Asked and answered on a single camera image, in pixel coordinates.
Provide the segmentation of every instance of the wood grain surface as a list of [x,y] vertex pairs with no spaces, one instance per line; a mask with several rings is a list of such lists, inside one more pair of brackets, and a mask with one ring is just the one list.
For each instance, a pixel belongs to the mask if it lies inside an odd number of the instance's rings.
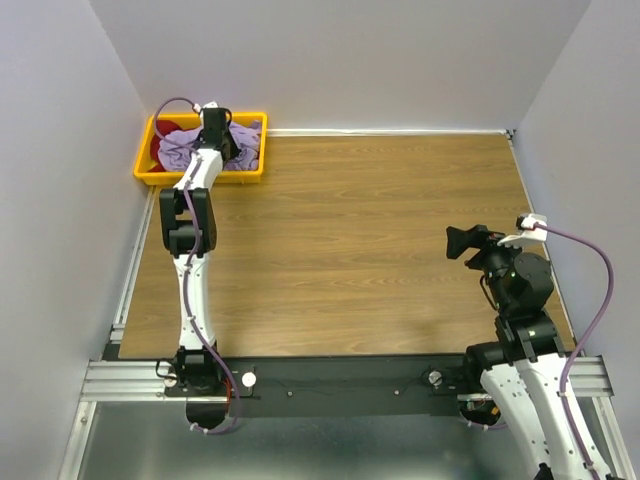
[[[460,352],[495,340],[479,272],[445,258],[445,229],[512,232],[528,210],[503,136],[267,144],[261,184],[212,189],[209,293],[222,354]],[[571,344],[557,295],[548,308]],[[120,356],[171,357],[179,327],[155,208]]]

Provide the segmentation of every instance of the yellow tray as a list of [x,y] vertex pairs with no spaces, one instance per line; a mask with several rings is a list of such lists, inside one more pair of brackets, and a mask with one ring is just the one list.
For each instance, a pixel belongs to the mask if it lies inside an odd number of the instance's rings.
[[[179,125],[184,130],[190,130],[200,126],[200,117],[195,113],[164,113],[158,116],[158,120],[169,120]],[[223,170],[216,183],[260,183],[260,177],[264,171],[264,151],[267,140],[267,114],[262,112],[234,112],[233,121],[248,127],[251,122],[258,120],[262,124],[260,135],[260,153],[258,156],[258,169],[248,171]],[[182,178],[182,172],[150,172],[158,162],[151,158],[150,145],[155,133],[153,131],[153,116],[149,117],[144,136],[138,150],[136,164],[133,167],[133,175],[147,185],[174,185]]]

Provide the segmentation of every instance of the lavender towel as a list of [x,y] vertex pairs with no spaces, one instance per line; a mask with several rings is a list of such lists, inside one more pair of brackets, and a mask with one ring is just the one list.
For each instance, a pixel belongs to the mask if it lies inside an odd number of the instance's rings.
[[[193,130],[175,130],[166,136],[183,145],[192,145],[198,138],[202,127]],[[248,127],[244,127],[235,122],[229,125],[231,136],[240,149],[240,154],[227,162],[225,170],[257,170],[258,154],[260,151],[260,132],[262,125],[258,121],[254,121]],[[167,172],[184,172],[191,162],[189,150],[184,147],[177,147],[160,140],[160,148],[158,149],[158,160]]]

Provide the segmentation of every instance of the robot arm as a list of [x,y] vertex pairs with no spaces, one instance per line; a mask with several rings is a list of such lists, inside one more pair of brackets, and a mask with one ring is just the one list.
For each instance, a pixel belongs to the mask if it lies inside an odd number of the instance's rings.
[[[567,359],[555,326],[544,310],[553,292],[549,262],[522,247],[546,240],[546,218],[520,217],[519,232],[505,236],[483,225],[463,231],[447,229],[447,257],[458,258],[468,248],[479,251],[467,262],[481,270],[491,290],[499,342],[467,349],[468,375],[491,395],[509,425],[536,480],[613,479],[594,445],[568,381],[560,392]],[[568,399],[571,420],[562,396]],[[573,422],[589,450],[587,465],[574,437]]]
[[[173,256],[180,290],[180,342],[172,370],[181,388],[206,395],[220,385],[220,372],[203,348],[203,342],[216,342],[207,288],[210,252],[217,238],[209,191],[238,148],[229,132],[229,110],[215,103],[194,110],[203,128],[196,143],[185,146],[191,150],[191,163],[173,188],[160,192],[159,203],[164,246]],[[185,212],[192,218],[182,218]]]

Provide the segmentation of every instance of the metal floor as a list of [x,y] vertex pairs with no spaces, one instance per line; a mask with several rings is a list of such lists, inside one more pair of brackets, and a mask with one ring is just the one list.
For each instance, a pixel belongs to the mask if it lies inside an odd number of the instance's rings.
[[451,417],[257,418],[204,437],[189,431],[183,410],[100,405],[80,478],[531,480],[508,430]]

